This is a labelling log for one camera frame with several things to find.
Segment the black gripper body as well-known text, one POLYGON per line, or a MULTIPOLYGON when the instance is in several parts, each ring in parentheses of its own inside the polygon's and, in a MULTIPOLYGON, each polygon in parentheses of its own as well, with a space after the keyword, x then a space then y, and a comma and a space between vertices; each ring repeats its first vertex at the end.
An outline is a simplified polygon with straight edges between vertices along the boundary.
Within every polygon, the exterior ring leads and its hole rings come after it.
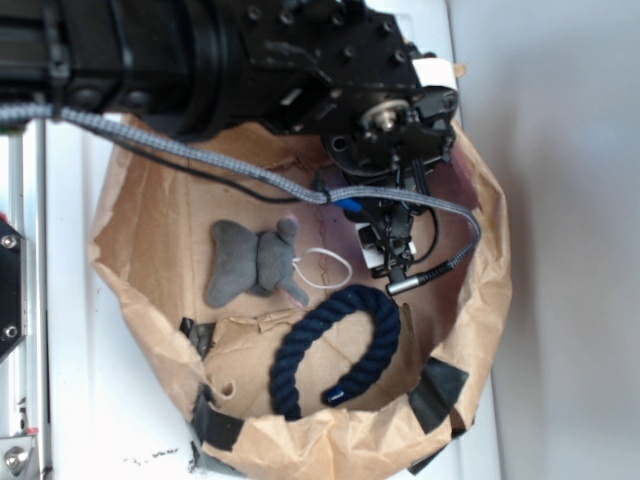
POLYGON ((319 136, 354 185, 427 193, 427 174, 450 158, 457 87, 394 16, 363 1, 243 1, 239 35, 242 120, 319 136))

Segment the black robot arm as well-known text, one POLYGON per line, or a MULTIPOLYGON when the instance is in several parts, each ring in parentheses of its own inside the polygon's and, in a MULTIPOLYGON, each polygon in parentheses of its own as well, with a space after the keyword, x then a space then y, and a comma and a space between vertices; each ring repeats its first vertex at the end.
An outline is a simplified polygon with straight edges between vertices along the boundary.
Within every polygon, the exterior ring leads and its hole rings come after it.
POLYGON ((426 193, 455 140, 435 57, 363 1, 5 1, 1 128, 140 118, 181 142, 312 135, 353 185, 426 193))

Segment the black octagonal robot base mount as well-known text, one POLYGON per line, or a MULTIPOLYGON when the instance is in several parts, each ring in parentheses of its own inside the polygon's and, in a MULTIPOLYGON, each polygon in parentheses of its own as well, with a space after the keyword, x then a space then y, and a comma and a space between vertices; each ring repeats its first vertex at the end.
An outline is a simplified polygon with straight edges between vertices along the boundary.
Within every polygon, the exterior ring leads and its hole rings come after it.
POLYGON ((24 281, 26 239, 1 213, 1 362, 26 337, 24 281))

